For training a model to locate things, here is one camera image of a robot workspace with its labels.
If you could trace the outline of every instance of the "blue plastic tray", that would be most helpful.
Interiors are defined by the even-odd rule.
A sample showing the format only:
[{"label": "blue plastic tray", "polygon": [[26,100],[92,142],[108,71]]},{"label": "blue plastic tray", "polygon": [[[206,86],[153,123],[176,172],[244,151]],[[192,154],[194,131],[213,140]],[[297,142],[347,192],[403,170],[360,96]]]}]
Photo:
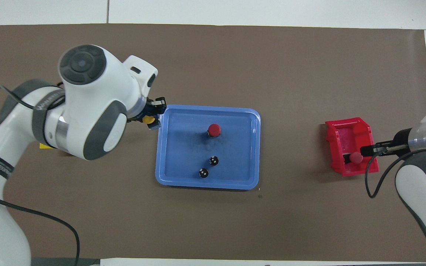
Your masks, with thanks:
[{"label": "blue plastic tray", "polygon": [[[216,123],[221,135],[208,136]],[[259,182],[261,118],[253,109],[168,105],[157,141],[156,179],[163,185],[252,189]],[[218,165],[208,163],[211,156]],[[201,168],[209,175],[201,178]]]}]

